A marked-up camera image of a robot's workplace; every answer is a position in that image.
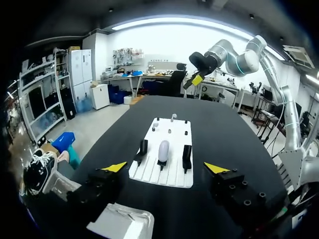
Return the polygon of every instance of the ceiling light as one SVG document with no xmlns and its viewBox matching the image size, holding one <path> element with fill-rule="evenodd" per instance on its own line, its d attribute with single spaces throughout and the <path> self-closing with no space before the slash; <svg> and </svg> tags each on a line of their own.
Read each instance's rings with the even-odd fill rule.
<svg viewBox="0 0 319 239">
<path fill-rule="evenodd" d="M 9 91 L 7 91 L 8 95 L 10 96 L 11 99 L 13 99 L 13 96 L 10 94 Z"/>
<path fill-rule="evenodd" d="M 284 57 L 282 57 L 277 51 L 275 51 L 273 48 L 270 48 L 269 46 L 265 47 L 266 51 L 268 51 L 270 54 L 274 55 L 278 60 L 284 61 Z"/>
<path fill-rule="evenodd" d="M 150 24 L 150 23 L 191 23 L 191 24 L 197 24 L 197 25 L 202 25 L 202 26 L 208 26 L 208 27 L 213 27 L 217 28 L 223 31 L 227 31 L 230 33 L 233 33 L 237 36 L 240 36 L 246 40 L 251 40 L 254 37 L 246 32 L 243 32 L 241 30 L 238 30 L 236 28 L 226 26 L 220 23 L 216 23 L 213 21 L 207 21 L 207 20 L 201 20 L 201 19 L 194 19 L 194 18 L 186 18 L 186 17 L 157 17 L 157 18 L 150 18 L 150 19 L 144 19 L 144 20 L 138 20 L 138 21 L 132 21 L 128 23 L 124 23 L 115 27 L 112 27 L 113 30 L 122 30 L 128 27 L 133 27 L 133 26 L 140 26 L 144 24 Z M 273 54 L 276 58 L 279 60 L 284 61 L 285 59 L 278 54 L 275 50 L 270 48 L 269 46 L 266 46 L 266 50 Z"/>
<path fill-rule="evenodd" d="M 309 80 L 311 80 L 312 82 L 314 82 L 314 83 L 316 83 L 316 84 L 319 85 L 319 80 L 316 79 L 315 77 L 310 76 L 310 75 L 306 75 L 306 77 L 307 77 Z"/>
</svg>

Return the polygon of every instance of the black chair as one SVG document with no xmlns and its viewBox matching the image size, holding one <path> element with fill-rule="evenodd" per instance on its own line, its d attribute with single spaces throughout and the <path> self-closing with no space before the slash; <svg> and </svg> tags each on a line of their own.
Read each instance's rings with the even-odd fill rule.
<svg viewBox="0 0 319 239">
<path fill-rule="evenodd" d="M 159 88 L 159 96 L 180 96 L 180 85 L 186 75 L 186 71 L 174 71 L 170 79 Z"/>
</svg>

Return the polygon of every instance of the white refrigerator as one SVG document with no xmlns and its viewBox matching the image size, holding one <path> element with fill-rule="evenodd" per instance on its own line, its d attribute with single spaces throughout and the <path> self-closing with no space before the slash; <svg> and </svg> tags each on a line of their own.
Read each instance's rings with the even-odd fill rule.
<svg viewBox="0 0 319 239">
<path fill-rule="evenodd" d="M 90 95 L 92 82 L 91 50 L 71 51 L 68 56 L 74 100 Z"/>
</svg>

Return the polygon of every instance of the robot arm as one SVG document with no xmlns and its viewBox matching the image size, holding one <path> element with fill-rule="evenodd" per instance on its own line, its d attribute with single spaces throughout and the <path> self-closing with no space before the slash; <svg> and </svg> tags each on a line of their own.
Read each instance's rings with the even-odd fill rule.
<svg viewBox="0 0 319 239">
<path fill-rule="evenodd" d="M 286 144 L 285 150 L 278 155 L 296 190 L 306 183 L 319 181 L 319 158 L 309 156 L 310 144 L 317 135 L 319 123 L 317 120 L 308 138 L 301 145 L 296 103 L 289 87 L 280 86 L 276 69 L 264 52 L 266 46 L 266 41 L 261 36 L 256 36 L 247 43 L 245 52 L 240 55 L 225 39 L 213 45 L 204 56 L 194 52 L 189 60 L 198 69 L 198 72 L 187 81 L 184 88 L 187 89 L 192 84 L 198 85 L 205 75 L 210 74 L 223 63 L 226 64 L 229 74 L 243 77 L 258 71 L 260 62 L 271 86 L 276 105 L 283 105 L 285 108 Z"/>
</svg>

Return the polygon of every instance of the black table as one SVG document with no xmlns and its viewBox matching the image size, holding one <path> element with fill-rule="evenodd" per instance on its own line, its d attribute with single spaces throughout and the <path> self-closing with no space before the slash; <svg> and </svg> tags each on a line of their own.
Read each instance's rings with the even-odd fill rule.
<svg viewBox="0 0 319 239">
<path fill-rule="evenodd" d="M 117 203 L 151 212 L 153 238 L 236 238 L 236 226 L 222 206 L 216 205 L 202 182 L 203 162 L 237 168 L 267 200 L 285 188 L 266 149 L 248 125 L 224 104 L 161 96 L 144 97 L 132 106 L 93 145 L 73 180 L 84 183 L 95 168 L 128 162 L 131 165 L 140 140 L 155 117 L 191 122 L 194 185 L 172 188 L 128 179 Z"/>
</svg>

